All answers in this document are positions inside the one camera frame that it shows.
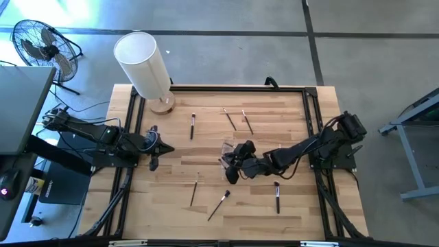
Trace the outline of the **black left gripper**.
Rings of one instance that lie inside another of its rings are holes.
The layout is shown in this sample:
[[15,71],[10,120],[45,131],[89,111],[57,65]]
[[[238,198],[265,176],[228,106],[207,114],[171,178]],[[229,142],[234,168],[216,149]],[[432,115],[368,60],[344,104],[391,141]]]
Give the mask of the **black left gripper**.
[[158,168],[159,152],[161,155],[173,152],[175,148],[161,141],[158,126],[152,126],[145,135],[143,151],[150,155],[149,169],[155,171]]

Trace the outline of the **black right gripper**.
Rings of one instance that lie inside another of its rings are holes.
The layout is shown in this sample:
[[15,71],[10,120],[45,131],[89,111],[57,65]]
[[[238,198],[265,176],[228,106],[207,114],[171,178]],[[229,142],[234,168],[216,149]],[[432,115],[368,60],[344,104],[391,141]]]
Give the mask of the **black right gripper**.
[[[236,146],[233,152],[224,153],[224,161],[236,161],[241,159],[241,169],[239,177],[243,179],[254,178],[259,175],[269,176],[272,174],[270,164],[265,158],[257,158],[255,155],[256,148],[254,143],[247,140],[245,143],[240,143]],[[228,163],[228,167],[237,166]]]

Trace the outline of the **black fluffy-head makeup brush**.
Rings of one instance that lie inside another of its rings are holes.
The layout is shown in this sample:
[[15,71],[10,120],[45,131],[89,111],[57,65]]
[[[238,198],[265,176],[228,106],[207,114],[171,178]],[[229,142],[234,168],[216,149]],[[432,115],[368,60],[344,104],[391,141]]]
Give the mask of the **black fluffy-head makeup brush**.
[[210,221],[211,218],[214,216],[214,214],[216,213],[216,211],[219,209],[219,207],[222,205],[223,201],[229,197],[230,195],[230,191],[226,190],[225,194],[222,196],[221,200],[219,201],[219,203],[217,204],[217,206],[215,207],[215,209],[211,212],[210,216],[208,217],[207,221]]

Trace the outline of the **clear acrylic square holder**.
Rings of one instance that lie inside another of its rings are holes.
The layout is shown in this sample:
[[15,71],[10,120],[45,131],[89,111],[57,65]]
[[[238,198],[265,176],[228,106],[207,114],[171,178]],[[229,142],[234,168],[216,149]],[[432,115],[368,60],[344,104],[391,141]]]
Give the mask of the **clear acrylic square holder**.
[[[222,158],[224,160],[224,153],[226,153],[226,152],[233,152],[234,150],[235,150],[234,148],[230,148],[230,147],[228,147],[226,145],[223,145],[222,146],[222,155],[221,155],[220,158]],[[234,184],[237,183],[237,181],[239,179],[239,171],[241,169],[241,159],[239,157],[239,160],[227,161],[227,162],[237,166],[236,168],[229,167],[229,168],[226,169],[226,171],[224,171],[225,177],[226,177],[227,181],[230,184],[234,185]]]

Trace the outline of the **white shade wooden base lamp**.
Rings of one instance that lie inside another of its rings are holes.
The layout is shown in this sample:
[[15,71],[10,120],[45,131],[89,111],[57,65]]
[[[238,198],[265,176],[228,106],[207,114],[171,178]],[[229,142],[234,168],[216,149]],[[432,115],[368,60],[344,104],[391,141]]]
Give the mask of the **white shade wooden base lamp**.
[[114,56],[136,89],[156,115],[170,113],[176,104],[170,91],[171,78],[155,38],[146,32],[122,36],[113,49]]

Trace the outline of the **black computer tower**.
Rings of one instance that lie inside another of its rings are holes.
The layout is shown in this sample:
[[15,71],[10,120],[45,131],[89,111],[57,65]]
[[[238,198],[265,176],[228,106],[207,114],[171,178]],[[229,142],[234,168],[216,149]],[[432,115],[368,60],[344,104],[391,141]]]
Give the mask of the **black computer tower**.
[[[92,163],[92,154],[84,152],[86,149],[94,149],[95,144],[87,139],[75,136],[70,132],[61,132],[57,146],[66,149],[67,152],[74,155],[78,153],[86,161]],[[76,173],[62,165],[54,162],[47,162],[45,168],[45,184],[40,192],[39,202],[46,204],[74,204],[79,205],[83,199],[84,193],[88,189],[90,177]]]

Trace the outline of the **black desk support bar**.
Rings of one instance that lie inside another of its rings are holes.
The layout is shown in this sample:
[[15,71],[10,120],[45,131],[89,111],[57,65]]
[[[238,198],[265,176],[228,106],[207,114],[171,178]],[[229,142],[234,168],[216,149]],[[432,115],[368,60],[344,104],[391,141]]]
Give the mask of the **black desk support bar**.
[[83,158],[71,154],[57,146],[31,135],[25,146],[26,152],[32,152],[45,159],[60,164],[79,174],[90,176],[92,174],[91,164]]

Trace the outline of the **white yellow container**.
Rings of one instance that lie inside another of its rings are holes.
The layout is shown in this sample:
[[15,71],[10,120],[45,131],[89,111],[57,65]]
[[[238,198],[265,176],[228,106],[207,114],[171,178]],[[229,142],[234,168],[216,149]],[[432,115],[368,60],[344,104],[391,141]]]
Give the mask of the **white yellow container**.
[[25,192],[39,196],[44,184],[45,181],[43,179],[30,176],[25,186]]

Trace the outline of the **black floor fan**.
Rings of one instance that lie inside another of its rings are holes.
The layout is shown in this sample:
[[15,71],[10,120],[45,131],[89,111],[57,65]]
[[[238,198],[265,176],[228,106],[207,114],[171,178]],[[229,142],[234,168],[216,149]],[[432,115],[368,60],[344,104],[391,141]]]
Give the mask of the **black floor fan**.
[[53,84],[79,95],[65,86],[78,72],[82,48],[54,27],[41,21],[24,19],[15,24],[10,36],[16,52],[27,66],[56,69]]

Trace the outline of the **dark grey desk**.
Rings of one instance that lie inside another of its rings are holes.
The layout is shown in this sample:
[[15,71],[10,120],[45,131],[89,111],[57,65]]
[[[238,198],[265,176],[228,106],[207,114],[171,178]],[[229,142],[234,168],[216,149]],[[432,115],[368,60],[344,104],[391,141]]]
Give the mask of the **dark grey desk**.
[[37,155],[25,151],[54,80],[53,67],[0,66],[0,178],[18,172],[13,199],[4,200],[0,186],[0,242],[11,229]]

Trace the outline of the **black computer mouse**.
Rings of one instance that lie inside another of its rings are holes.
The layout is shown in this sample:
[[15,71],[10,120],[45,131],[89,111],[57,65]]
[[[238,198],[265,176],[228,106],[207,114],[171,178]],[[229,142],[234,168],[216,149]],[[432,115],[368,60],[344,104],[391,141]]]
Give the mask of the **black computer mouse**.
[[20,184],[20,171],[18,169],[8,169],[0,175],[0,198],[2,200],[12,200],[17,195]]

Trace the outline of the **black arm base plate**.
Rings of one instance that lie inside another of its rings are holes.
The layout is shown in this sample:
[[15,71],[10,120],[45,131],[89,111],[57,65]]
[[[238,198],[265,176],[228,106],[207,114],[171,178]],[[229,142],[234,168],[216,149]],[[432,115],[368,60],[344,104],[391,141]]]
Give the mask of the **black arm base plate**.
[[93,154],[93,165],[95,167],[135,167],[138,157],[133,155],[120,156],[110,153],[95,152]]
[[352,145],[344,144],[340,147],[328,145],[311,152],[312,167],[317,169],[356,169],[355,157],[346,158],[353,149]]

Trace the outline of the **black aluminium table frame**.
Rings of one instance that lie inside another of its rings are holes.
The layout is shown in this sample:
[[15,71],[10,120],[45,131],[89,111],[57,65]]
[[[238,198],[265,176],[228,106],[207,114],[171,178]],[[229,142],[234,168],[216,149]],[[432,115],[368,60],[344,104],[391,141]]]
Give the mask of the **black aluminium table frame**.
[[[330,206],[320,203],[316,173],[308,158],[280,180],[280,213],[276,213],[275,176],[227,182],[219,159],[223,142],[248,139],[262,154],[285,148],[315,133],[339,114],[332,86],[184,86],[175,85],[176,106],[155,115],[148,104],[132,96],[129,85],[114,87],[109,117],[118,117],[130,131],[143,134],[152,126],[175,150],[150,171],[149,158],[140,158],[126,199],[117,206],[106,234],[148,241],[211,240],[323,240],[340,225]],[[223,108],[230,115],[234,131]],[[244,110],[252,130],[241,112]],[[195,113],[193,140],[191,114]],[[190,207],[193,186],[198,186]],[[227,197],[207,221],[225,191]]]

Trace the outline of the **silver metal bracket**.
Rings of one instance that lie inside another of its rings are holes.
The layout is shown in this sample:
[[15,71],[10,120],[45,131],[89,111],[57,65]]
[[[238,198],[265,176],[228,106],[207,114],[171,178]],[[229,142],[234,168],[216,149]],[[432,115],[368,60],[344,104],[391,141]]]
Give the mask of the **silver metal bracket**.
[[300,247],[340,247],[338,242],[301,241]]
[[139,247],[147,246],[148,240],[146,239],[125,239],[109,241],[108,247]]

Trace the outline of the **grey metal cart frame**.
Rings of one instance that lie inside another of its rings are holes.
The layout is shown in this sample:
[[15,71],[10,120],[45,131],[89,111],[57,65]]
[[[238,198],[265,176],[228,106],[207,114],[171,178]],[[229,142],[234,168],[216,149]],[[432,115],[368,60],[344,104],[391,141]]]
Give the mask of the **grey metal cart frame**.
[[397,132],[416,188],[403,192],[403,201],[439,196],[439,87],[406,107],[378,129]]

